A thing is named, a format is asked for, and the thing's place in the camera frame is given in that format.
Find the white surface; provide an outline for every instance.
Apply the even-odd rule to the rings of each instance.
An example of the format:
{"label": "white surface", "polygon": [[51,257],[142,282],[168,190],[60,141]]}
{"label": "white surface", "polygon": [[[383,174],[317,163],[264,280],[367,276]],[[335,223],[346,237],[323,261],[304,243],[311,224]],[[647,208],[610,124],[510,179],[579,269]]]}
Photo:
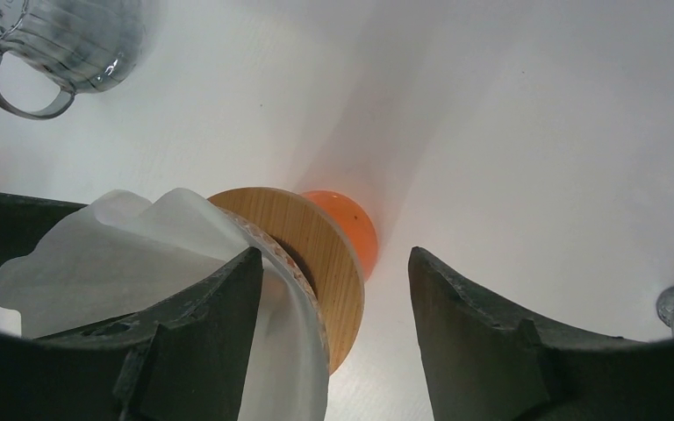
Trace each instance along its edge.
{"label": "white surface", "polygon": [[[47,82],[16,103],[45,103]],[[145,67],[68,113],[0,111],[0,190],[90,202],[337,189],[383,251],[326,419],[432,419],[410,247],[636,339],[674,283],[674,2],[185,0]]]}

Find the orange ball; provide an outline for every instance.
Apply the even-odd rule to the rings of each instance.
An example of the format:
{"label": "orange ball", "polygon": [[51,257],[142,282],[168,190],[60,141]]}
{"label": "orange ball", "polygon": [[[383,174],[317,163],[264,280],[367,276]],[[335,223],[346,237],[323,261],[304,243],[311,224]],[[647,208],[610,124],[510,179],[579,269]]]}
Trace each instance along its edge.
{"label": "orange ball", "polygon": [[363,279],[368,279],[378,259],[376,228],[358,203],[333,191],[313,190],[301,196],[319,206],[342,229],[360,261]]}

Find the round wooden disc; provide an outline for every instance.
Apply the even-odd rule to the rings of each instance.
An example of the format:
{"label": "round wooden disc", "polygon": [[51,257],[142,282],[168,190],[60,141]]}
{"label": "round wooden disc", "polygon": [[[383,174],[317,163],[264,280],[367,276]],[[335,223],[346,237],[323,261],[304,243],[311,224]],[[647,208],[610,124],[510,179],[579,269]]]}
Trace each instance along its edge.
{"label": "round wooden disc", "polygon": [[300,266],[321,307],[333,373],[355,343],[364,302],[362,271],[347,237],[318,206],[289,191],[252,187],[208,200],[258,225]]}

